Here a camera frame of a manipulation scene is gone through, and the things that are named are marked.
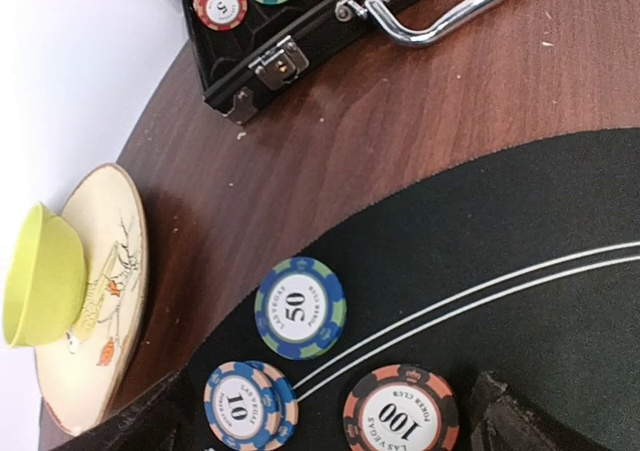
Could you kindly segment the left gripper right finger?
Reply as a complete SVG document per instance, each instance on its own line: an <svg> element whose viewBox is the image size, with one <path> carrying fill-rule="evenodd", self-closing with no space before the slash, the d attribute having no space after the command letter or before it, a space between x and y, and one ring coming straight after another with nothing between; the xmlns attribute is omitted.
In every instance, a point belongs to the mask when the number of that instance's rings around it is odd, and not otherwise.
<svg viewBox="0 0 640 451"><path fill-rule="evenodd" d="M540 402L493 371L467 382L469 450L637 450L639 380L605 376L564 386Z"/></svg>

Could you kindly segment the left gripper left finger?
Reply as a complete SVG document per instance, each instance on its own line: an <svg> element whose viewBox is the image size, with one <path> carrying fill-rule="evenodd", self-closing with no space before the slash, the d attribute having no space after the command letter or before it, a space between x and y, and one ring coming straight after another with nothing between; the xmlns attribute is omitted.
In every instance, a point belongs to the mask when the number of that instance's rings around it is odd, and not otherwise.
<svg viewBox="0 0 640 451"><path fill-rule="evenodd" d="M194 390L173 371L121 411L59 450L193 450Z"/></svg>

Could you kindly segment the blue ten chip top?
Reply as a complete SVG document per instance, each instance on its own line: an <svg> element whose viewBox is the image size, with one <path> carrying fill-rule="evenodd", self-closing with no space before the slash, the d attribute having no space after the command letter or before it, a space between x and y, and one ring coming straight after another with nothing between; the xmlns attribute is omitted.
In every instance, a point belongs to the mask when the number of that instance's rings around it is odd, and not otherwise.
<svg viewBox="0 0 640 451"><path fill-rule="evenodd" d="M219 365L206 382L203 406L213 434L233 450L277 450L299 420L289 380L262 361Z"/></svg>

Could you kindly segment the black hundred chip top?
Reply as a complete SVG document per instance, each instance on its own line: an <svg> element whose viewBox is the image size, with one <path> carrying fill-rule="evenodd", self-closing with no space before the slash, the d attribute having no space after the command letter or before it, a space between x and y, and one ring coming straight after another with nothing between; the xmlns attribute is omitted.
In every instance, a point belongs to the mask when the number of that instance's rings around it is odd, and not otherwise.
<svg viewBox="0 0 640 451"><path fill-rule="evenodd" d="M350 391L343 429L352 450L451 450L459 413L452 388L409 364L377 368Z"/></svg>

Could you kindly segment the blue fifty chip top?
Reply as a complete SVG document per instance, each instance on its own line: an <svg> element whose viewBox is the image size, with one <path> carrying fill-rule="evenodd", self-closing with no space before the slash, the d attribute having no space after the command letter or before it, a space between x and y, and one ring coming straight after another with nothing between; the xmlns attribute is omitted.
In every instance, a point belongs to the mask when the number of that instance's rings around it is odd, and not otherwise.
<svg viewBox="0 0 640 451"><path fill-rule="evenodd" d="M311 360L340 338L347 301L337 275L323 262L299 256L272 268L254 300L264 343L288 360Z"/></svg>

